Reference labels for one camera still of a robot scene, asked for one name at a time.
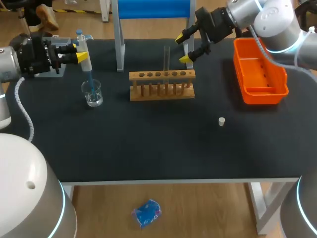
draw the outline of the small white cap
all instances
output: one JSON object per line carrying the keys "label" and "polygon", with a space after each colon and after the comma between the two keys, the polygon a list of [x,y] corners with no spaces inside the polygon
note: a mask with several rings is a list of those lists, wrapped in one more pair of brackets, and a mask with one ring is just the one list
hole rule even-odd
{"label": "small white cap", "polygon": [[225,118],[219,118],[218,119],[218,123],[219,123],[220,126],[223,126],[225,121],[226,121]]}

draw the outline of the black table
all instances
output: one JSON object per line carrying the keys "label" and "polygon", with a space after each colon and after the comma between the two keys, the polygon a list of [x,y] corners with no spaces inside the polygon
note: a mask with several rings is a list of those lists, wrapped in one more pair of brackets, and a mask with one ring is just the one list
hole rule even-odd
{"label": "black table", "polygon": [[[164,45],[171,47],[170,69],[184,69],[183,47],[171,39],[126,40],[124,73],[116,72],[113,40],[88,41],[104,97],[98,108],[86,105],[78,65],[68,65],[63,78],[21,85],[33,143],[61,182],[298,178],[316,167],[312,79],[288,71],[290,93],[279,105],[245,105],[227,39],[195,63],[195,99],[130,102],[128,72],[162,70]],[[7,92],[12,123],[4,132],[27,138],[13,88]],[[226,119],[223,127],[219,117]]]}

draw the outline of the blue chair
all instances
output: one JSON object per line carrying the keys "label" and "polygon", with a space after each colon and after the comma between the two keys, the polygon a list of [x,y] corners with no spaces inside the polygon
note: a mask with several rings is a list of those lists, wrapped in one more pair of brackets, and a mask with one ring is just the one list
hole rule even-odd
{"label": "blue chair", "polygon": [[[187,27],[195,23],[196,0],[111,0],[111,4],[118,72],[123,72],[125,51],[120,19],[185,17]],[[194,36],[184,42],[184,53],[192,50]]]}

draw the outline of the blue chair backrest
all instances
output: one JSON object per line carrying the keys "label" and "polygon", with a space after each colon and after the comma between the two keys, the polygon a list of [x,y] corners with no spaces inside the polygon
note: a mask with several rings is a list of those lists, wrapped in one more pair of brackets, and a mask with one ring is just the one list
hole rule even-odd
{"label": "blue chair backrest", "polygon": [[189,17],[191,0],[118,0],[120,19]]}

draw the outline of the glass beaker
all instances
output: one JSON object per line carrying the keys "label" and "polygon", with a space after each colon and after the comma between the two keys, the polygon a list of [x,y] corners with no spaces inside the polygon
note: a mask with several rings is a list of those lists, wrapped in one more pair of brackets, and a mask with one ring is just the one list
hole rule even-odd
{"label": "glass beaker", "polygon": [[87,104],[90,107],[97,107],[103,103],[100,82],[96,79],[85,81],[81,85],[81,91],[85,94]]}

